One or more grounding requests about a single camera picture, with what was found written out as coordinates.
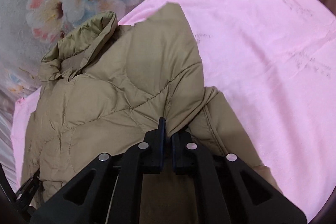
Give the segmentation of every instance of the triangular cutout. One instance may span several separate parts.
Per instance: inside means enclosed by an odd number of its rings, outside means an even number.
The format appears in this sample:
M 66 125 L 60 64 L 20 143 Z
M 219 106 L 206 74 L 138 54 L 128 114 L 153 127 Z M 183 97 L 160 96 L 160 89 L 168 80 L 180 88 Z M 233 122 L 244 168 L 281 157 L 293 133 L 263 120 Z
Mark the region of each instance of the triangular cutout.
M 86 194 L 95 177 L 95 170 L 91 170 L 80 181 L 78 181 L 65 195 L 64 199 L 71 201 L 77 205 L 82 205 L 86 198 Z
M 246 171 L 242 171 L 240 175 L 247 191 L 249 192 L 252 203 L 255 206 L 269 200 L 272 197 L 271 193 L 260 185 L 259 182 L 251 177 Z

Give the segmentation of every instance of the metal screw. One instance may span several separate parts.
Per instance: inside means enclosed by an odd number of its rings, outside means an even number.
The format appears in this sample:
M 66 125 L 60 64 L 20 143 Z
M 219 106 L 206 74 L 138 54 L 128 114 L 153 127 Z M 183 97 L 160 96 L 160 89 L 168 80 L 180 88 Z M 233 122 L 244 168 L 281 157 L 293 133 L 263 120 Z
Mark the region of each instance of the metal screw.
M 101 153 L 100 155 L 99 155 L 99 157 L 98 157 L 98 159 L 100 160 L 100 161 L 106 161 L 106 160 L 108 160 L 109 159 L 109 154 L 107 154 L 107 153 Z
M 226 155 L 226 159 L 228 161 L 236 161 L 237 160 L 237 156 L 235 154 L 230 153 L 230 154 Z
M 195 143 L 187 143 L 187 148 L 189 150 L 195 150 L 197 148 L 197 144 L 195 144 Z
M 139 147 L 140 149 L 146 149 L 146 148 L 149 147 L 149 144 L 146 143 L 146 142 L 142 142 L 142 143 L 139 143 L 139 144 L 138 144 L 138 147 Z

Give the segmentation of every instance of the puffer jacket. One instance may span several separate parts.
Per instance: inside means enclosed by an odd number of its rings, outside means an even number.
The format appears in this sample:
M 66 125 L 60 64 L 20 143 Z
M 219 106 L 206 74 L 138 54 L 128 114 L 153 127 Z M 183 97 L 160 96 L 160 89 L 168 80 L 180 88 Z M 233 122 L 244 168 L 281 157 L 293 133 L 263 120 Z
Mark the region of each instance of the puffer jacket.
M 124 153 L 166 119 L 167 135 L 189 125 L 214 154 L 237 154 L 277 187 L 224 95 L 204 87 L 202 61 L 179 5 L 134 27 L 104 12 L 43 58 L 43 82 L 26 131 L 22 182 L 40 169 L 48 200 L 98 154 Z M 165 170 L 143 180 L 141 223 L 196 223 L 193 183 Z

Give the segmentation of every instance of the pink cloth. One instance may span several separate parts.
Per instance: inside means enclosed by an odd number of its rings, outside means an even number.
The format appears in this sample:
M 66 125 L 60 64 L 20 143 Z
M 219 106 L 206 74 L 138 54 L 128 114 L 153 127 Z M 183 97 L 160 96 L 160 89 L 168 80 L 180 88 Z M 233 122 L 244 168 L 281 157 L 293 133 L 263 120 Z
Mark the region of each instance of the pink cloth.
M 13 126 L 10 138 L 13 144 L 16 186 L 18 190 L 21 185 L 21 173 L 23 165 L 23 157 L 25 153 L 25 136 L 30 114 L 36 110 L 37 101 L 39 100 L 40 90 L 36 90 L 27 98 L 20 98 L 15 102 L 15 110 L 13 115 Z
M 119 24 L 167 2 L 179 3 L 191 26 L 205 85 L 224 93 L 310 221 L 336 185 L 335 17 L 317 0 L 146 0 Z

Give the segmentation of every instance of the silver rivet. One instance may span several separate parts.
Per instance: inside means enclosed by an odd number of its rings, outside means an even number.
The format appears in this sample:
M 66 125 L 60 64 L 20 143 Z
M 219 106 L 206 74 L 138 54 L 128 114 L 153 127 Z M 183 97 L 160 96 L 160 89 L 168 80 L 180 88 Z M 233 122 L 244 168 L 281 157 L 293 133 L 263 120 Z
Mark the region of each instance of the silver rivet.
M 237 160 L 237 156 L 235 154 L 230 153 L 230 154 L 226 155 L 226 159 L 228 161 L 236 161 Z
M 109 154 L 107 154 L 107 153 L 101 153 L 100 155 L 99 155 L 99 157 L 98 157 L 98 159 L 100 160 L 100 161 L 106 161 L 106 160 L 108 160 L 109 159 Z
M 187 143 L 187 148 L 189 150 L 195 150 L 197 148 L 197 144 L 195 144 L 195 143 Z
M 139 143 L 139 144 L 138 144 L 138 147 L 139 147 L 140 149 L 146 149 L 146 148 L 149 147 L 149 144 L 146 143 L 146 142 L 142 142 L 142 143 Z

